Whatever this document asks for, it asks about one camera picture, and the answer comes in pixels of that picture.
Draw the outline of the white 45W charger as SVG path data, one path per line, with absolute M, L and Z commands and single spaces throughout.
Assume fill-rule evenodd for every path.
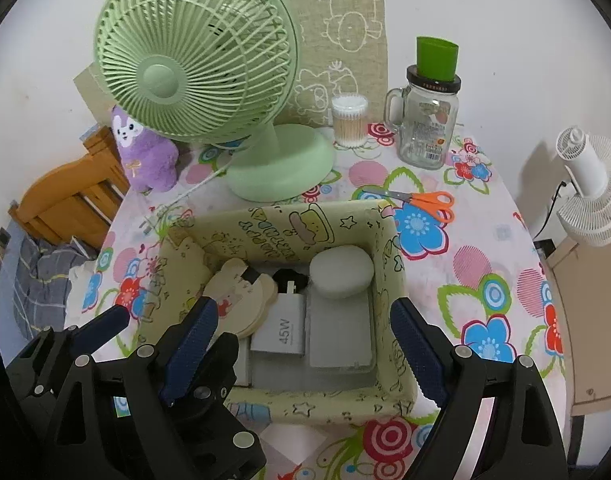
M 306 351 L 306 298 L 301 294 L 278 294 L 263 324 L 251 336 L 253 352 L 303 356 Z

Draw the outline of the white oval case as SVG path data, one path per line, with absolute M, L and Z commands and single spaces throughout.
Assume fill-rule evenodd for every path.
M 374 272 L 371 256 L 354 245 L 326 249 L 309 266 L 313 287 L 328 299 L 345 299 L 364 292 L 371 285 Z

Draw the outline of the white cube charger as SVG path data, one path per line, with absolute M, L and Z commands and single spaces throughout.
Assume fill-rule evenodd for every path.
M 251 364 L 250 364 L 250 338 L 242 338 L 238 341 L 238 356 L 234 364 L 237 387 L 248 388 L 251 386 Z

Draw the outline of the black round adapter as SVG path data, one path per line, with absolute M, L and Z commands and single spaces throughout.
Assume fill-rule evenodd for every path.
M 309 277 L 295 269 L 281 268 L 273 274 L 280 294 L 300 294 L 309 285 Z

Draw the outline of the clear box of floss picks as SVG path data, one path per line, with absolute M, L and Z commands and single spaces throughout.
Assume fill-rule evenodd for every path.
M 250 351 L 250 382 L 257 389 L 332 392 L 369 387 L 376 380 L 373 313 L 367 289 L 343 299 L 304 295 L 304 350 Z

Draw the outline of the grey plaid blanket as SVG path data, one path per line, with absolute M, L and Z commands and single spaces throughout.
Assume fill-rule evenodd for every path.
M 1 233 L 7 244 L 0 264 L 0 348 L 9 356 L 45 327 L 64 326 L 74 272 L 97 250 L 75 237 L 57 245 L 38 240 L 16 222 Z

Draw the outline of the cartoon print fabric storage box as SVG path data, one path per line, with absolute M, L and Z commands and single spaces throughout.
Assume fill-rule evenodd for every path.
M 417 385 L 390 327 L 405 291 L 394 212 L 383 202 L 176 214 L 136 267 L 140 344 L 200 296 L 240 341 L 234 411 L 336 424 L 407 415 Z

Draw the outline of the wooden chair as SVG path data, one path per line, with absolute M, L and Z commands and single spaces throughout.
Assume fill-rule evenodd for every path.
M 97 128 L 83 146 L 84 156 L 44 174 L 8 208 L 10 218 L 36 240 L 59 245 L 76 238 L 102 247 L 129 181 L 108 127 Z

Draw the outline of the beige cabinet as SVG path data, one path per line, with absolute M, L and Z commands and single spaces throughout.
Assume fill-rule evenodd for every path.
M 563 309 L 571 413 L 611 410 L 611 244 L 592 247 L 566 238 L 547 265 Z

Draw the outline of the floral tablecloth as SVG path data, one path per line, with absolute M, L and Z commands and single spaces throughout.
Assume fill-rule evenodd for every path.
M 93 263 L 74 272 L 65 321 L 83 324 L 113 306 L 126 306 L 129 326 L 96 353 L 122 358 L 140 344 L 135 306 L 145 294 L 136 267 L 146 245 L 166 234 L 176 214 L 197 217 L 251 207 L 225 182 L 231 154 L 199 146 L 181 158 L 178 184 L 166 194 L 129 193 Z M 453 136 L 447 163 L 437 170 L 406 165 L 393 134 L 371 124 L 362 148 L 339 148 L 333 170 L 304 193 L 280 205 L 379 201 L 370 186 L 386 191 L 447 192 L 454 197 L 452 223 L 389 200 L 404 264 L 405 292 L 424 318 L 455 344 L 478 356 L 534 360 L 558 419 L 566 416 L 566 369 L 557 311 L 539 256 L 501 177 L 479 144 Z M 417 386 L 407 415 L 362 422 L 301 424 L 238 415 L 259 435 L 266 479 L 395 479 L 417 456 L 438 416 Z

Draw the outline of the purple plush bunny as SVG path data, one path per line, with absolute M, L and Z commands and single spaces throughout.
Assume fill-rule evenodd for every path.
M 136 192 L 168 192 L 176 185 L 179 150 L 174 142 L 159 136 L 120 106 L 112 107 L 112 134 L 130 187 Z

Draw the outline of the white clip fan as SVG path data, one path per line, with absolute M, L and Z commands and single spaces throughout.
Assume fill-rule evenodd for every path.
M 556 151 L 575 192 L 557 211 L 569 237 L 593 247 L 611 244 L 611 140 L 572 126 Z

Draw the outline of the cotton swab container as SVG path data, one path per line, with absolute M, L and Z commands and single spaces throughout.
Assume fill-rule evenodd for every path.
M 344 148 L 360 148 L 368 137 L 368 99 L 356 93 L 334 96 L 331 101 L 335 141 Z

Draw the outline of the green desk fan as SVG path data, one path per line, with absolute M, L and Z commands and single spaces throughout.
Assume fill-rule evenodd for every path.
M 106 0 L 94 60 L 143 126 L 176 141 L 235 142 L 226 181 L 243 200 L 298 196 L 334 166 L 327 136 L 278 121 L 300 62 L 288 0 Z

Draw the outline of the glass mason jar mug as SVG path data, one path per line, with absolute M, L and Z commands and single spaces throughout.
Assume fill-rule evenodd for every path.
M 409 165 L 436 170 L 450 148 L 459 109 L 462 80 L 421 76 L 416 65 L 406 69 L 407 85 L 393 88 L 383 104 L 383 122 L 397 136 L 399 157 Z

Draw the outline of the green plastic cup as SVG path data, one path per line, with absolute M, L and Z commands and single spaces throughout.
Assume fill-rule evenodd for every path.
M 418 36 L 417 72 L 436 81 L 452 81 L 456 74 L 458 45 L 442 38 Z

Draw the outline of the beige cartoon placemat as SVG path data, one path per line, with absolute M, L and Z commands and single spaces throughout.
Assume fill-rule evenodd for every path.
M 331 122 L 331 100 L 360 93 L 380 119 L 387 90 L 388 46 L 383 0 L 289 0 L 300 26 L 294 90 L 279 122 L 315 128 Z

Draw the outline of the orange handled scissors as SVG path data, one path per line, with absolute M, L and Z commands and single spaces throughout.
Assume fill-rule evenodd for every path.
M 439 222 L 448 224 L 454 221 L 454 197 L 450 193 L 442 191 L 431 193 L 404 193 L 386 191 L 378 186 L 370 186 L 367 190 L 377 196 L 401 200 L 402 203 L 407 203 L 424 210 L 431 218 Z

